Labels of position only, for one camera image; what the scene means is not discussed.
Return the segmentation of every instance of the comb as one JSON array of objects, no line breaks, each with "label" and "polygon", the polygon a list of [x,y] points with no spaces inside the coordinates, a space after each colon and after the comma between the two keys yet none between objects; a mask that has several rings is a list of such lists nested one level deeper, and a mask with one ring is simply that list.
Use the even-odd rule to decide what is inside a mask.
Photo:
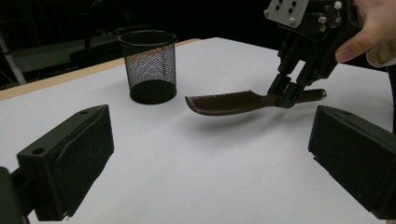
[{"label": "comb", "polygon": [[[303,91],[296,103],[319,101],[326,98],[325,90]],[[253,91],[233,93],[186,96],[189,108],[195,113],[207,116],[226,116],[242,114],[267,106],[276,106],[281,95],[271,94],[262,96]]]}]

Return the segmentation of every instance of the black mesh cup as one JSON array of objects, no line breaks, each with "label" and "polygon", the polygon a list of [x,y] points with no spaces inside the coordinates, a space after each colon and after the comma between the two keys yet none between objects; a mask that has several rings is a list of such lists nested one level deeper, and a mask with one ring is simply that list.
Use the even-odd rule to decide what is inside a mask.
[{"label": "black mesh cup", "polygon": [[176,42],[174,34],[156,30],[120,36],[132,100],[156,105],[175,97]]}]

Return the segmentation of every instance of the white table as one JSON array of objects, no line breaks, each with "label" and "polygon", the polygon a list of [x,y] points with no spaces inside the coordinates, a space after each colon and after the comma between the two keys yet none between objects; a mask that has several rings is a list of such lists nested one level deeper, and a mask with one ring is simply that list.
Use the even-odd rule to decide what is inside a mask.
[{"label": "white table", "polygon": [[[177,96],[165,104],[133,102],[123,64],[0,101],[0,165],[14,171],[16,154],[30,143],[77,111],[107,104],[115,153],[65,223],[385,223],[332,179],[307,145],[317,105],[390,131],[386,73],[339,64],[312,86],[328,92],[325,101],[206,117],[184,97],[266,94],[276,51],[210,38],[177,47],[176,54]],[[29,218],[37,223],[35,213]]]}]

